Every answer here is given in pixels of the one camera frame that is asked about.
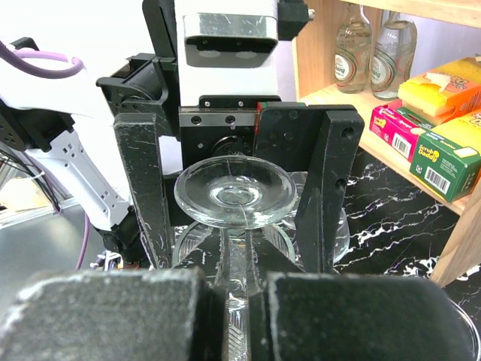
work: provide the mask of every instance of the bolt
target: bolt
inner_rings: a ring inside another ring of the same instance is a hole
[[[192,124],[200,124],[202,119],[198,115],[196,115],[192,117],[191,121],[192,121]]]
[[[277,132],[270,132],[269,133],[269,140],[270,141],[275,141],[277,139],[277,137],[278,137]]]
[[[289,118],[291,118],[292,120],[297,119],[298,115],[299,115],[298,111],[290,111],[289,112]]]

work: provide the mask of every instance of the glass bottle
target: glass bottle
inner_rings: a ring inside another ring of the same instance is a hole
[[[372,28],[362,5],[348,4],[347,18],[336,39],[336,84],[342,93],[359,93],[368,83]]]
[[[409,79],[418,31],[409,15],[391,11],[383,24],[371,70],[371,89],[376,98],[398,97],[399,86]]]

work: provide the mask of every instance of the upside-down glass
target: upside-down glass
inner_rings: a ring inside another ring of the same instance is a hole
[[[304,185],[306,184],[307,172],[306,171],[294,171],[289,173],[292,181],[295,183],[295,187],[298,192],[294,207],[289,214],[282,220],[283,224],[289,229],[295,229],[294,219],[298,211],[299,202],[301,201]],[[344,256],[346,256],[349,250],[349,224],[347,223],[347,216],[344,209],[340,210],[339,223],[337,224],[337,234],[334,243],[334,263],[339,262]]]
[[[245,231],[253,240],[269,241],[294,262],[289,236],[272,223],[294,206],[297,191],[287,173],[275,164],[248,156],[218,156],[198,162],[178,177],[174,195],[194,220],[181,235],[174,261],[181,261],[212,234],[228,229],[229,326],[228,359],[248,360]]]

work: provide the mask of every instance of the wooden shelf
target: wooden shelf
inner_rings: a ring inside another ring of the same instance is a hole
[[[392,170],[396,171],[399,175],[406,178],[412,184],[415,184],[421,190],[425,191],[431,197],[436,199],[439,203],[442,203],[453,212],[461,215],[464,211],[464,207],[469,199],[469,196],[459,199],[456,202],[448,203],[429,188],[423,185],[417,178],[409,173],[410,164],[400,153],[391,148],[385,141],[379,138],[377,135],[369,130],[369,122],[371,120],[371,112],[377,105],[381,105],[384,102],[374,98],[371,92],[365,90],[359,94],[344,94],[337,90],[336,85],[328,86],[320,90],[319,92],[310,94],[301,99],[301,102],[306,104],[352,104],[355,106],[361,117],[366,122],[365,130],[361,137],[360,146],[384,162]]]
[[[341,0],[481,28],[480,0]]]

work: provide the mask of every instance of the silver metal panel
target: silver metal panel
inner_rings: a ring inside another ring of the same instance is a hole
[[[74,269],[82,237],[79,205],[0,229],[0,317],[33,274]],[[100,235],[90,229],[82,268],[89,268],[103,250]]]
[[[183,18],[184,35],[277,40],[277,19],[261,15],[189,14]]]
[[[179,113],[179,124],[183,126],[254,126],[256,123],[255,111],[199,111],[182,108]],[[233,123],[227,123],[226,117],[235,118]],[[195,124],[193,117],[200,117],[201,122]]]

